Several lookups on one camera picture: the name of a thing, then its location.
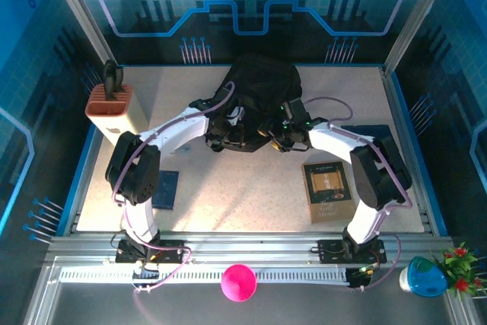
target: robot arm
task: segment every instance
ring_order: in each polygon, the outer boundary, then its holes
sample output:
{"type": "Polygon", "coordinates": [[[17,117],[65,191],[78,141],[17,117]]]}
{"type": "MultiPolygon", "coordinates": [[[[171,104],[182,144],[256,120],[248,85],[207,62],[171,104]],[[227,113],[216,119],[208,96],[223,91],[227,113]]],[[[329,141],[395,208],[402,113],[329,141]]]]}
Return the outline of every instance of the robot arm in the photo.
{"type": "MultiPolygon", "coordinates": [[[[127,202],[124,212],[129,226],[129,240],[141,253],[147,251],[145,243],[158,240],[151,197],[158,186],[160,161],[191,139],[206,134],[208,127],[214,125],[212,115],[203,114],[205,108],[201,105],[199,109],[188,107],[178,117],[156,129],[143,132],[139,136],[125,132],[117,142],[106,172],[106,179],[112,189],[132,153],[143,141],[150,141],[141,150],[137,164],[132,163],[118,189],[118,194],[127,202]]],[[[328,151],[352,165],[360,202],[354,218],[343,232],[342,245],[345,257],[353,260],[355,254],[367,249],[379,235],[379,226],[388,213],[387,207],[395,202],[404,202],[393,179],[374,150],[369,147],[370,143],[378,145],[384,153],[383,156],[386,156],[387,163],[392,167],[403,189],[411,186],[411,178],[396,144],[392,138],[376,139],[358,135],[330,125],[324,119],[311,119],[301,100],[286,102],[282,110],[284,115],[281,119],[265,121],[259,128],[259,133],[272,137],[273,145],[279,151],[296,150],[293,145],[300,142],[308,148],[328,151]]],[[[233,118],[234,113],[228,117],[230,123],[233,118]]]]}

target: black backpack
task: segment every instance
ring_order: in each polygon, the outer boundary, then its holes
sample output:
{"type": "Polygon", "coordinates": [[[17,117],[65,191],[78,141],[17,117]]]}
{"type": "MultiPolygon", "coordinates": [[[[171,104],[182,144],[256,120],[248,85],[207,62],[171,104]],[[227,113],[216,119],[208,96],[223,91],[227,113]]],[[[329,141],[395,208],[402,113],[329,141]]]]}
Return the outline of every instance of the black backpack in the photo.
{"type": "Polygon", "coordinates": [[[235,83],[230,103],[210,116],[205,134],[213,151],[224,148],[254,152],[270,141],[258,133],[268,119],[278,118],[281,105],[301,97],[301,80],[295,66],[254,53],[238,57],[215,95],[229,82],[235,83]],[[245,114],[236,126],[228,122],[235,107],[242,106],[245,114]]]}

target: red flower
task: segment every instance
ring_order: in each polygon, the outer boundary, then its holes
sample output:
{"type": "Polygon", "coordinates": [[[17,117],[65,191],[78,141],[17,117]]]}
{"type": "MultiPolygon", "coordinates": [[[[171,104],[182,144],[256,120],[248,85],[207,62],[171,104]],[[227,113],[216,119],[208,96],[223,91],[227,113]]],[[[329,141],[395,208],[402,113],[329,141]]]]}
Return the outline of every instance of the red flower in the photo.
{"type": "Polygon", "coordinates": [[[455,288],[459,291],[465,292],[467,289],[469,289],[469,283],[465,279],[460,278],[457,283],[455,283],[455,288]]]}
{"type": "Polygon", "coordinates": [[[455,254],[460,257],[465,256],[468,252],[469,251],[464,247],[458,247],[455,249],[455,254]]]}

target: robot workstation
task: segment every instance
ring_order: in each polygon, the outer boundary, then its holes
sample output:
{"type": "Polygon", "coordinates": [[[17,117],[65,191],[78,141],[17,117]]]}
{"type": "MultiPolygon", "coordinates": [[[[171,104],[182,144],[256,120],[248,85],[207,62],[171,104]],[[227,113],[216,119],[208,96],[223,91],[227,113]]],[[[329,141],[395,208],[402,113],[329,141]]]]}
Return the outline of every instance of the robot workstation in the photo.
{"type": "Polygon", "coordinates": [[[168,280],[191,255],[184,241],[161,239],[152,197],[158,191],[164,159],[202,136],[201,142],[213,150],[215,158],[225,149],[251,155],[271,144],[281,153],[273,151],[276,160],[316,149],[334,155],[348,169],[351,166],[358,194],[355,214],[342,228],[341,240],[322,240],[310,250],[319,254],[321,263],[349,264],[349,287],[369,284],[370,276],[356,273],[370,272],[385,260],[380,227],[392,211],[414,206],[406,192],[412,179],[391,135],[374,136],[373,126],[344,126],[353,111],[334,96],[301,97],[295,66],[257,54],[244,55],[237,58],[213,97],[188,100],[182,113],[146,132],[120,135],[105,178],[113,204],[123,210],[125,237],[118,243],[116,261],[137,263],[134,285],[139,290],[149,291],[168,280]],[[318,100],[343,104],[349,115],[312,118],[307,107],[318,100]],[[168,261],[180,266],[162,279],[158,264],[168,261]],[[151,273],[153,280],[148,281],[151,273]]]}

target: table surface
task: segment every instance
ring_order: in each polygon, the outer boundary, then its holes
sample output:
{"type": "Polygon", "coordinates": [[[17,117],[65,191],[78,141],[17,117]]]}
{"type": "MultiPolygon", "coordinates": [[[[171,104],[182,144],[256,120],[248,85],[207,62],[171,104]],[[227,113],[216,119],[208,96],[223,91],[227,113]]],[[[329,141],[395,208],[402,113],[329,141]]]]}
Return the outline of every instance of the table surface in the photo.
{"type": "MultiPolygon", "coordinates": [[[[189,102],[212,97],[228,66],[125,68],[124,83],[135,94],[154,128],[181,113],[189,102]]],[[[303,100],[326,95],[340,98],[354,110],[348,125],[389,125],[397,141],[389,104],[378,68],[298,66],[303,100]]],[[[332,101],[307,105],[312,117],[346,116],[344,106],[332,101]]],[[[281,154],[270,144],[252,154],[235,151],[214,153],[203,138],[192,140],[161,163],[162,170],[180,172],[174,209],[154,210],[163,231],[328,231],[340,232],[347,221],[311,224],[301,171],[303,163],[336,161],[330,153],[309,150],[281,154]]],[[[104,179],[113,146],[103,138],[78,231],[118,231],[122,209],[110,200],[104,179]]],[[[352,168],[346,164],[355,204],[352,168]]],[[[409,190],[416,202],[414,189],[409,190]]],[[[382,231],[423,232],[417,205],[396,210],[382,231]]]]}

